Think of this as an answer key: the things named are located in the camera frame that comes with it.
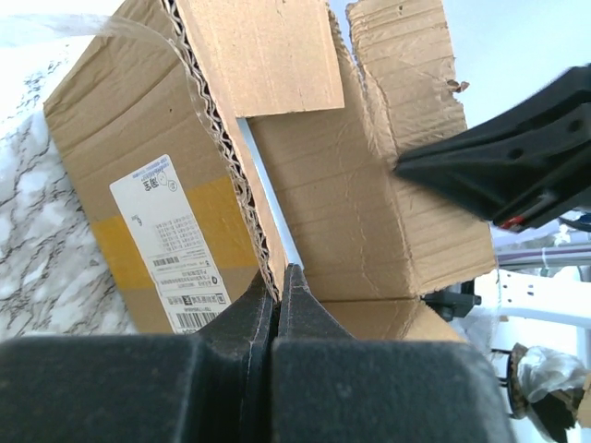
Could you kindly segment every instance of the yellow tape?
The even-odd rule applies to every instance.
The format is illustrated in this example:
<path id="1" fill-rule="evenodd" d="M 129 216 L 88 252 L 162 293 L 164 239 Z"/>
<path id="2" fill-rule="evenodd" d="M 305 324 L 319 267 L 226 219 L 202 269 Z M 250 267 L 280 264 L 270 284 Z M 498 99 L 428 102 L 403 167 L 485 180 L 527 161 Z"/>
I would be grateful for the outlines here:
<path id="1" fill-rule="evenodd" d="M 230 178 L 214 180 L 186 194 L 218 269 L 257 266 Z M 153 287 L 123 217 L 97 221 L 91 228 L 119 289 Z"/>

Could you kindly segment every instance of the white marble countertop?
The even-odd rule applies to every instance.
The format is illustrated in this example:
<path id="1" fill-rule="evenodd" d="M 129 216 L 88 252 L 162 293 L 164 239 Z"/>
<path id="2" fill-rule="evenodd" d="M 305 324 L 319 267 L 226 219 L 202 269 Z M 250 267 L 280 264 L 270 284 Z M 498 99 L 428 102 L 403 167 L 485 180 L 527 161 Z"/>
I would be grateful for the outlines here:
<path id="1" fill-rule="evenodd" d="M 134 331 L 42 114 L 81 47 L 54 45 L 0 86 L 0 340 Z"/>

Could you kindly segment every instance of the white label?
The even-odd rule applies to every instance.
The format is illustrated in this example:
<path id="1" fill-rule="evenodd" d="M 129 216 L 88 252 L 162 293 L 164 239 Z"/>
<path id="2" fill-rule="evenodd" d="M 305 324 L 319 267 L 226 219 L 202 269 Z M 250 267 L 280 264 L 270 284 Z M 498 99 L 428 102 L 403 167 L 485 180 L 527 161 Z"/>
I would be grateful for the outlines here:
<path id="1" fill-rule="evenodd" d="M 175 333 L 196 332 L 230 305 L 168 155 L 111 184 Z"/>

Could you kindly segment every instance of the white metal frame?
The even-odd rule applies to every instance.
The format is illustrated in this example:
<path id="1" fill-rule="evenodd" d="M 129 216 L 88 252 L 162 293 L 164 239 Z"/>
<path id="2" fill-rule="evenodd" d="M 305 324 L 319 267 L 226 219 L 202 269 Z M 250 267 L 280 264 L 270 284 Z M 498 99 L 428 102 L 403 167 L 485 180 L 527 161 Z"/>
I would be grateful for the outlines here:
<path id="1" fill-rule="evenodd" d="M 482 297 L 471 315 L 525 317 L 591 329 L 591 283 L 566 281 L 501 269 L 475 280 Z"/>

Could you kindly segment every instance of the cardboard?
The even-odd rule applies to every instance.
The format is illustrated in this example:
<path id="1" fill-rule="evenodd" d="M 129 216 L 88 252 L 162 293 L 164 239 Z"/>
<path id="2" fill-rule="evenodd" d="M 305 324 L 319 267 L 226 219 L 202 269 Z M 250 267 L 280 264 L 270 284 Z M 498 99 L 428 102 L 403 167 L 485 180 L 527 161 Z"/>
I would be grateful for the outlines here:
<path id="1" fill-rule="evenodd" d="M 343 107 L 324 2 L 177 3 L 199 27 L 201 43 L 226 85 L 236 117 Z"/>
<path id="2" fill-rule="evenodd" d="M 182 63 L 147 43 L 95 39 L 45 104 L 68 175 L 143 332 L 170 331 L 175 319 L 164 312 L 110 186 L 164 154 L 230 300 L 257 264 L 279 297 L 286 266 L 233 93 L 204 30 L 188 0 L 163 5 L 127 0 L 117 14 L 167 38 L 172 20 Z M 250 127 L 310 288 L 329 312 L 359 338 L 461 340 L 417 297 L 490 271 L 488 226 L 392 175 L 401 150 L 464 127 L 446 83 L 454 74 L 442 6 L 361 0 L 348 12 L 361 69 L 334 17 L 321 11 L 331 22 L 344 108 L 257 116 Z M 199 92 L 195 103 L 185 68 L 198 86 L 189 90 Z"/>
<path id="3" fill-rule="evenodd" d="M 488 226 L 391 173 L 399 152 L 465 129 L 440 0 L 362 0 L 348 16 L 361 71 L 335 30 L 344 109 L 250 119 L 310 287 L 392 299 L 487 273 Z"/>
<path id="4" fill-rule="evenodd" d="M 585 380 L 585 395 L 577 410 L 577 420 L 581 427 L 591 427 L 591 374 Z"/>

